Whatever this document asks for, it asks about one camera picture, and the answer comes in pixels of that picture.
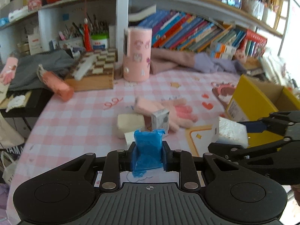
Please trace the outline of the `person's right hand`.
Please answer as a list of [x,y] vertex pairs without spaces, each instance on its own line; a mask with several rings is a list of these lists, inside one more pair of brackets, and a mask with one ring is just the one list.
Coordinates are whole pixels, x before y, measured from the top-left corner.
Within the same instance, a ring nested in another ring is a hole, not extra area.
[[295,200],[297,204],[300,206],[300,184],[292,185],[291,189],[293,190]]

